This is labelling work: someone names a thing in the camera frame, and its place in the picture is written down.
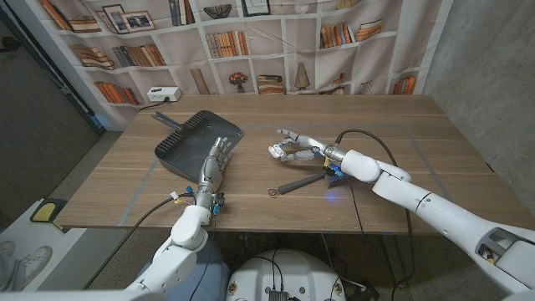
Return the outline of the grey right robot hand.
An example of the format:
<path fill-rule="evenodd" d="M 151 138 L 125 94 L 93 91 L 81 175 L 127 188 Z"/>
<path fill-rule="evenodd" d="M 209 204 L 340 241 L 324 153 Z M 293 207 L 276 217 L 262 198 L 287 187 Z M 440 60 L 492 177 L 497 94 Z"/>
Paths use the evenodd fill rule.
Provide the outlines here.
<path fill-rule="evenodd" d="M 321 156 L 334 161 L 342 161 L 348 153 L 334 145 L 328 145 L 326 142 L 314 139 L 307 135 L 299 135 L 291 130 L 277 130 L 279 134 L 284 135 L 281 142 L 270 145 L 268 151 L 271 156 L 280 161 L 310 161 L 315 156 Z M 287 153 L 283 150 L 284 145 L 298 145 L 303 147 L 294 153 Z"/>

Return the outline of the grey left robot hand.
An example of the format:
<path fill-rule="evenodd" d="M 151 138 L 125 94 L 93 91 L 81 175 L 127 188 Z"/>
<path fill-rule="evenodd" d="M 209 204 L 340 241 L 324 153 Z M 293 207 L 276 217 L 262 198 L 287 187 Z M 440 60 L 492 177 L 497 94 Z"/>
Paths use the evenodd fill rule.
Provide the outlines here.
<path fill-rule="evenodd" d="M 195 203 L 208 209 L 213 203 L 213 197 L 222 183 L 223 172 L 230 160 L 229 148 L 232 143 L 227 137 L 218 137 L 208 156 L 206 157 L 199 175 Z"/>

